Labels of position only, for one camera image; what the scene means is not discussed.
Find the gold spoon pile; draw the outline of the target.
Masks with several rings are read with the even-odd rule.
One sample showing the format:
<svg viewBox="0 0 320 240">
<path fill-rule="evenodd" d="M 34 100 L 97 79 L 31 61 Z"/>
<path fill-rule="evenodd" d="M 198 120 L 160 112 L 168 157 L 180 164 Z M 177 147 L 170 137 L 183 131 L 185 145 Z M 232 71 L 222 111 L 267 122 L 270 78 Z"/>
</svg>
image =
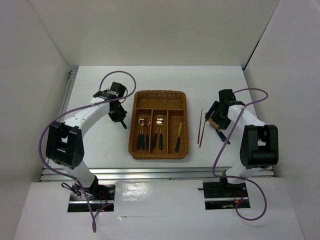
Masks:
<svg viewBox="0 0 320 240">
<path fill-rule="evenodd" d="M 145 149 L 145 135 L 144 135 L 144 126 L 145 126 L 145 119 L 141 120 L 141 149 Z"/>
</svg>

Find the gold knife pile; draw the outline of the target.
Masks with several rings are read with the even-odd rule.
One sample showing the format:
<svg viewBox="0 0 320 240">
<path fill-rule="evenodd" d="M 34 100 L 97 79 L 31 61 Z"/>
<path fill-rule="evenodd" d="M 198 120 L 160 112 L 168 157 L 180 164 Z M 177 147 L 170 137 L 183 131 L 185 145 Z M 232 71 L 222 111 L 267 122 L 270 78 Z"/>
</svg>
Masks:
<svg viewBox="0 0 320 240">
<path fill-rule="evenodd" d="M 208 122 L 210 123 L 210 126 L 215 129 L 215 132 L 218 134 L 222 142 L 224 142 L 225 138 L 221 135 L 221 132 L 218 130 L 218 125 L 216 125 L 211 118 L 209 118 Z"/>
<path fill-rule="evenodd" d="M 182 127 L 183 127 L 183 122 L 181 121 L 179 123 L 178 131 L 177 131 L 177 141 L 175 145 L 175 152 L 178 152 L 180 148 Z"/>
</svg>

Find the gold spoon green handle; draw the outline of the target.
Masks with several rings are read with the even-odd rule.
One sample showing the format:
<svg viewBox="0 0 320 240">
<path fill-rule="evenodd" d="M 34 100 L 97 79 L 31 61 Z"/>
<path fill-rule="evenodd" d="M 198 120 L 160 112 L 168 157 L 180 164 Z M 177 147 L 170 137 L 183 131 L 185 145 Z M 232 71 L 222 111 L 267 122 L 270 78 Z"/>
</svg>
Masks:
<svg viewBox="0 0 320 240">
<path fill-rule="evenodd" d="M 138 140 L 137 140 L 137 144 L 136 144 L 136 148 L 139 150 L 139 149 L 141 149 L 141 133 L 142 133 L 142 129 L 141 129 L 141 123 L 142 123 L 142 119 L 143 119 L 143 117 L 140 117 L 139 119 L 138 119 L 138 124 L 139 124 L 139 126 L 140 126 L 140 130 L 139 130 L 139 136 L 138 136 Z"/>
<path fill-rule="evenodd" d="M 149 150 L 149 147 L 150 147 L 150 144 L 149 144 L 150 138 L 149 138 L 149 132 L 148 132 L 150 123 L 151 123 L 150 119 L 147 119 L 146 122 L 144 123 L 144 126 L 145 126 L 145 141 L 146 141 L 145 142 L 145 147 L 146 147 L 147 150 Z"/>
</svg>

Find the gold knife green handle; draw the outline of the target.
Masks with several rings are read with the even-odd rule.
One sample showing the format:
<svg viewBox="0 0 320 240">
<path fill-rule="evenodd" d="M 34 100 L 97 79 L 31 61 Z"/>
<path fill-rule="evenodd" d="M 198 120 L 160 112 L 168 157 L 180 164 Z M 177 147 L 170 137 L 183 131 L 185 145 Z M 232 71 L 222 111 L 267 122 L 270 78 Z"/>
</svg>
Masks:
<svg viewBox="0 0 320 240">
<path fill-rule="evenodd" d="M 160 131 L 159 131 L 159 148 L 162 150 L 163 149 L 163 125 L 164 125 L 164 118 L 160 118 Z"/>
</svg>

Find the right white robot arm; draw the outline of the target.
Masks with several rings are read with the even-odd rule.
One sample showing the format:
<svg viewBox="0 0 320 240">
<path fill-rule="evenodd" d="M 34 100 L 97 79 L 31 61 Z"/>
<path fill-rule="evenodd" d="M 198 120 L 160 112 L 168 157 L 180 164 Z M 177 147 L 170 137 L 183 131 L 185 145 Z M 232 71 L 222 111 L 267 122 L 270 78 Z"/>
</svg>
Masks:
<svg viewBox="0 0 320 240">
<path fill-rule="evenodd" d="M 218 92 L 215 101 L 205 114 L 205 121 L 223 136 L 231 123 L 230 133 L 238 127 L 242 131 L 239 160 L 219 177 L 218 190 L 230 196 L 240 185 L 256 172 L 274 166 L 279 161 L 278 128 L 255 117 L 242 101 L 238 101 L 232 89 Z"/>
</svg>

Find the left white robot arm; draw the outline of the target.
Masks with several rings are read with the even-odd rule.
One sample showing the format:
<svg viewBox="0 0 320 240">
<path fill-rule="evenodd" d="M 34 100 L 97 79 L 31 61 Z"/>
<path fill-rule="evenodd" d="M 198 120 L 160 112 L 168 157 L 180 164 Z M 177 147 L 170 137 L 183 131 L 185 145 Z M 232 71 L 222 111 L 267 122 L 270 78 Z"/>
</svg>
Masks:
<svg viewBox="0 0 320 240">
<path fill-rule="evenodd" d="M 99 90 L 93 95 L 88 108 L 63 122 L 54 121 L 49 126 L 46 157 L 61 165 L 69 175 L 81 182 L 81 194 L 88 200 L 95 199 L 103 187 L 84 162 L 83 137 L 105 115 L 109 115 L 113 122 L 121 123 L 125 129 L 127 128 L 124 123 L 127 111 L 120 101 L 113 101 L 122 98 L 127 91 L 121 83 L 113 82 L 109 89 Z"/>
</svg>

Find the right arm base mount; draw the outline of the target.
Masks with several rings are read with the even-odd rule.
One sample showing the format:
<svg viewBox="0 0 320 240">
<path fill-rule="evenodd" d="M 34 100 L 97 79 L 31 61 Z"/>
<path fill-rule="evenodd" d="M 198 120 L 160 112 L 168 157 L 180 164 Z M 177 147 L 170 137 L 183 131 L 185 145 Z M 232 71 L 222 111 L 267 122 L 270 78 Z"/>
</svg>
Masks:
<svg viewBox="0 0 320 240">
<path fill-rule="evenodd" d="M 204 182 L 197 189 L 204 196 L 206 210 L 249 209 L 250 201 L 245 183 L 223 186 L 221 182 Z"/>
</svg>

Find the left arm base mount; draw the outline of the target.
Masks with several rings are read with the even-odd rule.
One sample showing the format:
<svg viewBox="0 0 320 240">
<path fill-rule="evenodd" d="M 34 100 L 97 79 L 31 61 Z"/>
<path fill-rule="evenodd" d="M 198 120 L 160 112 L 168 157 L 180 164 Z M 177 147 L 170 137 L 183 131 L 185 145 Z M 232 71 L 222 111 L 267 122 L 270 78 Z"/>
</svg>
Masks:
<svg viewBox="0 0 320 240">
<path fill-rule="evenodd" d="M 85 198 L 84 191 L 80 187 L 73 183 L 72 186 L 62 182 L 61 187 L 70 190 L 70 197 L 68 203 L 68 213 L 84 213 L 89 212 L 89 207 Z M 87 193 L 89 203 L 92 211 L 96 212 L 101 210 L 102 212 L 114 211 L 114 199 L 115 199 L 114 184 L 107 184 L 102 187 L 96 195 Z"/>
</svg>

